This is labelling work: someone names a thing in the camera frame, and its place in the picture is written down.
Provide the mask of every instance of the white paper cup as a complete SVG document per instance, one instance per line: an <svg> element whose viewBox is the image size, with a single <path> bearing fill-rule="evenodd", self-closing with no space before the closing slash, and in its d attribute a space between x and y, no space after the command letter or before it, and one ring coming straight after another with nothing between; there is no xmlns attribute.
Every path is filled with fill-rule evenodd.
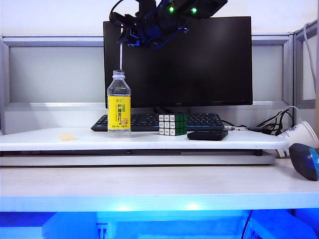
<svg viewBox="0 0 319 239"><path fill-rule="evenodd" d="M302 143L313 148L319 148L319 140L316 133L306 121L301 121L298 125L281 133L278 137L286 138L289 141L289 146L294 143ZM279 156L289 156L289 148L277 149Z"/></svg>

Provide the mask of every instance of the wire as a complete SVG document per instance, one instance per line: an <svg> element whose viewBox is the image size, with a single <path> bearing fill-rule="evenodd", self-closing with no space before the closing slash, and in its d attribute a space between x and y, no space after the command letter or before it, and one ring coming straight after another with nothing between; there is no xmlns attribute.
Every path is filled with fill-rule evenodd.
<svg viewBox="0 0 319 239"><path fill-rule="evenodd" d="M103 239L105 239L105 235L106 235L106 228L103 228Z"/></svg>
<svg viewBox="0 0 319 239"><path fill-rule="evenodd" d="M243 232L241 234L241 239L244 239L246 228L247 228L247 225L249 223L249 220L250 220L250 217L251 217L252 214L253 214L253 210L250 210L249 215L248 215L247 220L246 220L246 223L245 223L245 226L244 226L244 229L243 229Z"/></svg>
<svg viewBox="0 0 319 239"><path fill-rule="evenodd" d="M307 33L306 33L308 24L310 24L310 23L307 22L305 24L305 26L304 26L304 37L305 37L305 42L306 42L306 46L307 46L307 50L308 50L308 54L309 54L310 68L311 68L311 73L313 75L313 81L314 81L314 89L315 89L315 92L316 92L316 75L315 75L315 71L314 71L313 56L312 56L312 53L311 53L311 50L310 50L310 47L309 47L309 41L308 41Z"/></svg>
<svg viewBox="0 0 319 239"><path fill-rule="evenodd" d="M229 124L230 126L233 126L233 127L236 127L234 124L232 124L232 123L230 123L230 122L228 122L228 121L225 121L225 120L221 120L222 122L224 122L224 123L226 123L226 124Z"/></svg>
<svg viewBox="0 0 319 239"><path fill-rule="evenodd" d="M110 15L109 15L109 20L110 20L110 22L114 25L114 26L117 26L117 27L122 27L121 26L121 24L115 24L114 23L114 21L111 19L111 14L112 14L112 12L114 11L114 9L121 3L121 2L123 2L124 0L119 0L113 7L112 7L112 9L111 9L111 11L110 11Z"/></svg>
<svg viewBox="0 0 319 239"><path fill-rule="evenodd" d="M272 122L273 120L277 119L277 117L281 116L281 114L284 114L284 111L286 111L287 109L289 108L294 108L297 110L297 115L296 115L296 118L297 118L297 122L296 123L299 123L301 121L300 119L300 114L299 114L299 109L295 106L288 106L286 108L284 108L284 110L278 112L275 116L265 120L264 122L260 123L259 125L257 125L257 127L264 127L266 126L267 124L269 124L270 122Z"/></svg>
<svg viewBox="0 0 319 239"><path fill-rule="evenodd" d="M148 17L151 17L151 16L153 16L155 13L157 13L157 11L159 10L160 6L164 4L164 1L165 1L165 0L161 0L161 1L159 2L158 6L154 9L154 11L152 11L152 12L150 13L150 15L149 15Z"/></svg>
<svg viewBox="0 0 319 239"><path fill-rule="evenodd" d="M173 32L173 33L170 35L170 37L169 37L167 40L165 40L163 43L161 43L160 45L157 45L157 46L155 46L155 47L148 47L148 45L150 45L150 44L152 44L152 43L155 44L155 40L158 39L158 38L160 38L160 37L162 37L162 36L152 37L152 38L150 38L150 39L147 41L146 46L147 46L148 49L151 49L151 50L160 49L162 46L164 46L164 45L166 45L168 42L170 42L180 31L181 31L181 29L178 29L178 30L176 30L175 32Z"/></svg>
<svg viewBox="0 0 319 239"><path fill-rule="evenodd" d="M275 132L275 135L279 135L283 131L283 118L285 114L288 114L292 120L291 127L295 125L294 118L288 111L289 111L289 107L285 108L283 111L278 112L275 116L267 119L266 121L262 122L258 126L262 125L262 127L268 128L272 133Z"/></svg>
<svg viewBox="0 0 319 239"><path fill-rule="evenodd" d="M100 228L98 228L98 237L99 237L99 239L101 239L101 229Z"/></svg>

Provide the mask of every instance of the white tabletop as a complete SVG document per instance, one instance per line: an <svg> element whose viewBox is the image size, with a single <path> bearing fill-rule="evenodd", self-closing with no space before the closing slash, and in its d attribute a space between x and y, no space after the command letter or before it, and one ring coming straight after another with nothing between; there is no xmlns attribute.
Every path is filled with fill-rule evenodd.
<svg viewBox="0 0 319 239"><path fill-rule="evenodd" d="M62 141L63 133L74 140ZM288 148L280 137L242 130L230 131L222 141L189 140L186 135L166 136L158 132L132 132L132 137L114 139L107 132L88 128L48 128L0 136L0 151L97 150L97 149L277 149Z"/></svg>
<svg viewBox="0 0 319 239"><path fill-rule="evenodd" d="M0 168L0 211L319 208L319 182L269 166Z"/></svg>

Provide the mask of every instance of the monitor stand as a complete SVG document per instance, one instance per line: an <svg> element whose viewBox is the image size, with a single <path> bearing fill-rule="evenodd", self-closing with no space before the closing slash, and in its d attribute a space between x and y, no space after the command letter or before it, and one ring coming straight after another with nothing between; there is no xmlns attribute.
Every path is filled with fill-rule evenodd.
<svg viewBox="0 0 319 239"><path fill-rule="evenodd" d="M60 140L71 132L74 140ZM286 139L252 131L231 131L221 141L189 140L186 135L132 132L110 138L88 128L48 128L0 136L2 166L123 166L272 164L264 150L288 148Z"/></svg>

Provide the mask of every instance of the black monitor screen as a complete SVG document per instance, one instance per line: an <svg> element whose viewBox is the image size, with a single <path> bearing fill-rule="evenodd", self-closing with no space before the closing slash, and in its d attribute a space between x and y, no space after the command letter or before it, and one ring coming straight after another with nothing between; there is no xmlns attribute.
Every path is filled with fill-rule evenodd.
<svg viewBox="0 0 319 239"><path fill-rule="evenodd" d="M105 86L119 69L121 29L104 23ZM252 104L250 17L193 20L158 50L123 45L133 108Z"/></svg>

